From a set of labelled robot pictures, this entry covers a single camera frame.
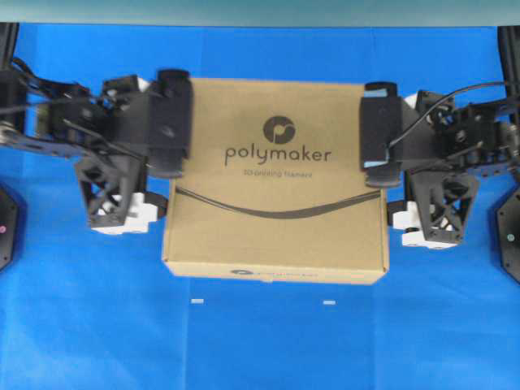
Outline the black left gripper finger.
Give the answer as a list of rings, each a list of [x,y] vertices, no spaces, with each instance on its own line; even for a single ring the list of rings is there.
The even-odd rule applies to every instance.
[[[161,88],[190,86],[190,73],[183,69],[161,69],[157,73],[157,82]]]
[[[153,177],[181,177],[184,157],[182,149],[152,149],[148,159],[148,173]]]

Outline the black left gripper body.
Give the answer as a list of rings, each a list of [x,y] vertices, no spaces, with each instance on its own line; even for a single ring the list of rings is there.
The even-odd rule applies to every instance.
[[[105,126],[107,139],[149,159],[152,149],[183,150],[190,155],[193,86],[161,88],[136,75],[106,80],[102,93],[113,103]]]

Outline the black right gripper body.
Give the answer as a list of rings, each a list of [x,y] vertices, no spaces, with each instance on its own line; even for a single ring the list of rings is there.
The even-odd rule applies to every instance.
[[[397,164],[401,171],[444,170],[444,152],[431,123],[395,93],[368,89],[359,108],[360,167]]]

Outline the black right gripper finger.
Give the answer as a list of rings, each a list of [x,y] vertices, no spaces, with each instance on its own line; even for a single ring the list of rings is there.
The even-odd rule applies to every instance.
[[[395,188],[401,184],[401,165],[398,162],[388,162],[377,167],[369,167],[365,173],[367,187]]]
[[[388,98],[396,96],[396,84],[387,81],[370,82],[364,85],[365,98]]]

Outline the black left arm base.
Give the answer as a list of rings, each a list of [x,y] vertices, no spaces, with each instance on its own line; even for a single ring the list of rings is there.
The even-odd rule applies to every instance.
[[[12,261],[17,225],[19,219],[19,205],[10,193],[1,187],[1,234],[0,234],[0,261],[3,271]]]

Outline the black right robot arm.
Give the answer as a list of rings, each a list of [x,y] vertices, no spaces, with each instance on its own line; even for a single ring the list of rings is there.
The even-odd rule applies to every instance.
[[[492,87],[474,84],[451,93],[420,90],[407,101],[393,82],[364,86],[359,108],[360,165],[367,186],[396,187],[401,174],[464,171],[519,159],[519,130],[503,121],[519,111],[519,96],[459,107],[457,95]]]

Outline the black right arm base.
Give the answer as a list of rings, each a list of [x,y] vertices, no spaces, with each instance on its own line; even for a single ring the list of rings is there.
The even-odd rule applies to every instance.
[[[496,211],[501,266],[517,283],[520,281],[519,198],[517,188]]]

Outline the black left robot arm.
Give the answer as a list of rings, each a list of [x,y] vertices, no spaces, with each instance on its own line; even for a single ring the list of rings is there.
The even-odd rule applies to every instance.
[[[55,143],[131,155],[150,176],[173,179],[189,157],[192,117],[193,85],[182,69],[161,69],[153,80],[104,80],[98,95],[41,78],[17,57],[1,71],[2,143],[11,148],[42,151]]]

